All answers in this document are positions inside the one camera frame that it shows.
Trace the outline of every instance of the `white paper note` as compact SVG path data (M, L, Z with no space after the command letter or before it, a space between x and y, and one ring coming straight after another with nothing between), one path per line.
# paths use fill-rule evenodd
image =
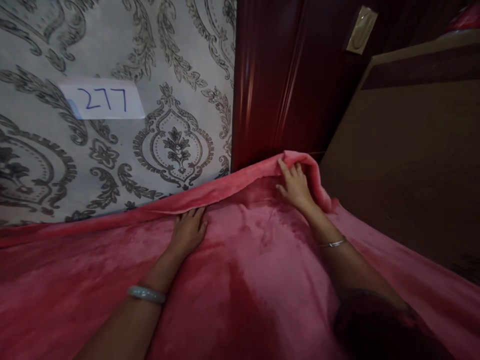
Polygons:
M137 86L132 81L67 77L57 84L79 120L145 118Z

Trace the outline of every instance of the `damask pattern wallpaper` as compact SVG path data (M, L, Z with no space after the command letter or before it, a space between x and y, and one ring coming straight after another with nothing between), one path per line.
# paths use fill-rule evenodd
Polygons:
M0 0L0 226L128 211L229 174L236 0ZM77 120L65 76L136 83Z

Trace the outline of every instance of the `silver bracelet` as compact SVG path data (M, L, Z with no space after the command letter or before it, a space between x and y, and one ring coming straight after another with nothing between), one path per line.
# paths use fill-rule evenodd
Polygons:
M320 245L320 247L321 248L334 248L336 246L342 245L345 241L347 241L347 239L345 238L345 236L342 236L340 241L330 242L326 245Z
M128 291L126 292L131 297L147 300L152 303L156 303L162 305L165 302L165 295L161 292L156 292L150 290L149 288L142 287L142 286L130 286Z

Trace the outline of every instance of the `wallpaper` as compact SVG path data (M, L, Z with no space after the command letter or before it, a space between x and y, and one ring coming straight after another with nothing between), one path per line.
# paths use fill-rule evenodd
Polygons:
M0 0L0 226L128 211L228 175L236 0ZM77 120L66 76L136 83Z

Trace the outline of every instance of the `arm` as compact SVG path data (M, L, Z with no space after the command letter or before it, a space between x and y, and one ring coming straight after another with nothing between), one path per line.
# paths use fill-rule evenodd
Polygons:
M283 198L291 203L305 217L319 245L327 245L342 240L342 233L315 204L310 195L307 177L299 163L288 169L279 159L285 187L277 185ZM336 247L321 247L320 257L327 270L331 283L340 299L351 290L364 289L375 292L401 309L407 304L390 284L365 260L365 258L345 241Z
M166 294L185 258L202 242L207 223L200 226L204 207L175 220L170 245L140 286ZM127 297L76 355L82 359L144 359L162 312L156 303Z

